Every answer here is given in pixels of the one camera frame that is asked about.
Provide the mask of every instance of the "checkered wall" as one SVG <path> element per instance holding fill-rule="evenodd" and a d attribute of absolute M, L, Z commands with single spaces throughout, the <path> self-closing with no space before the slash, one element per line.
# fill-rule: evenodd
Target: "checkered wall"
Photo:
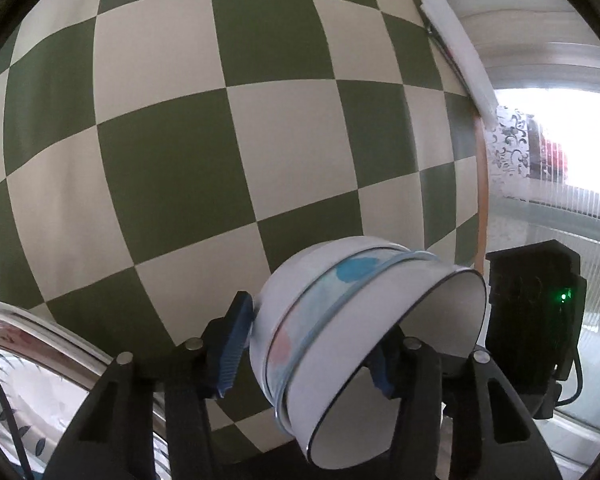
<path fill-rule="evenodd" d="M 308 245 L 471 263 L 472 108 L 418 0 L 41 0 L 0 51 L 0 301 L 166 352 Z M 284 442 L 248 361 L 213 403 Z"/>

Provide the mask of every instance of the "black mount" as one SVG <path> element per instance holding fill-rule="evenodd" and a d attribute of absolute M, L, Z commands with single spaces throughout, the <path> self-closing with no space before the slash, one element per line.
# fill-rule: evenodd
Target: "black mount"
<path fill-rule="evenodd" d="M 209 358 L 219 353 L 216 343 L 192 339 L 148 363 L 120 354 L 78 410 L 44 480 L 154 480 L 152 399 L 158 387 L 164 388 L 173 480 L 225 478 L 212 450 L 205 405 L 216 394 L 209 380 L 219 375 L 210 369 L 218 361 Z M 444 400 L 454 422 L 452 480 L 560 480 L 530 413 L 484 349 L 476 349 L 460 374 L 449 375 L 433 348 L 405 339 L 399 329 L 378 348 L 386 356 L 383 391 L 390 384 L 385 394 L 402 399 L 388 452 L 389 478 L 436 478 Z M 370 368 L 377 379 L 378 362 Z"/>
<path fill-rule="evenodd" d="M 587 294 L 580 255 L 548 240 L 495 251 L 491 262 L 491 314 L 485 345 L 534 418 L 573 402 L 582 390 L 578 338 Z M 575 364 L 578 390 L 559 400 Z"/>

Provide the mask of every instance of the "white bowl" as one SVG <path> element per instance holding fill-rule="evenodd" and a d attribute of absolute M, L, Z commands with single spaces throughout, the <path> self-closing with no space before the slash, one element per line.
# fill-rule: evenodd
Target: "white bowl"
<path fill-rule="evenodd" d="M 373 248 L 395 248 L 407 251 L 373 236 L 352 236 L 308 247 L 280 265 L 254 299 L 256 319 L 251 329 L 249 354 L 251 368 L 269 402 L 272 393 L 266 383 L 266 360 L 273 338 L 286 313 L 298 298 L 331 267 L 352 254 Z"/>
<path fill-rule="evenodd" d="M 392 326 L 400 322 L 406 335 L 466 358 L 484 318 L 486 292 L 478 272 L 440 261 L 397 262 L 361 282 L 336 314 L 314 331 L 286 382 L 267 375 L 272 342 L 281 328 L 288 331 L 288 324 L 296 323 L 292 307 L 301 303 L 303 293 L 310 294 L 317 280 L 333 274 L 328 271 L 339 262 L 362 258 L 350 256 L 375 248 L 391 250 L 387 252 L 397 254 L 398 260 L 408 252 L 368 237 L 309 248 L 270 277 L 259 299 L 250 347 L 254 372 L 269 400 L 278 401 L 281 425 L 295 436 L 310 462 L 322 468 L 353 466 L 389 447 L 399 400 L 383 397 L 361 363 Z M 319 282 L 326 287 L 325 298 L 330 297 L 328 283 Z"/>

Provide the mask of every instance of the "black device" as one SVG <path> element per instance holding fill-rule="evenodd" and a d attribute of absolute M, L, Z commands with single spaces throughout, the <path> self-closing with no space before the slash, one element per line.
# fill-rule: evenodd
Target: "black device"
<path fill-rule="evenodd" d="M 251 305 L 250 295 L 239 292 L 227 315 L 210 322 L 202 339 L 192 338 L 164 358 L 138 362 L 123 352 L 114 359 L 62 436 L 43 480 L 154 480 L 156 390 L 164 391 L 173 480 L 261 478 L 250 472 L 249 464 L 227 467 L 216 460 L 205 404 L 205 399 L 221 395 L 233 382 Z M 444 400 L 454 420 L 451 479 L 560 480 L 530 413 L 483 348 L 476 348 L 459 371 L 448 373 L 443 367 L 445 356 L 424 342 L 404 338 L 396 326 L 374 352 L 381 358 L 370 364 L 373 375 L 384 386 L 390 385 L 381 390 L 400 399 L 391 447 L 372 460 L 376 476 L 382 472 L 390 480 L 436 478 Z M 11 413 L 7 399 L 3 400 L 5 411 Z M 16 446 L 22 444 L 17 431 L 12 431 L 12 438 Z M 26 457 L 21 466 L 24 478 L 32 478 Z M 284 467 L 303 471 L 304 478 L 360 477 L 356 476 L 360 466 L 317 473 L 298 453 Z M 0 461 L 0 480 L 15 478 L 22 475 L 6 460 Z"/>
<path fill-rule="evenodd" d="M 574 362 L 576 396 L 582 390 L 577 344 L 587 280 L 580 276 L 580 255 L 549 240 L 486 257 L 491 263 L 486 347 L 534 418 L 550 418 L 560 405 L 557 381 L 567 380 Z"/>

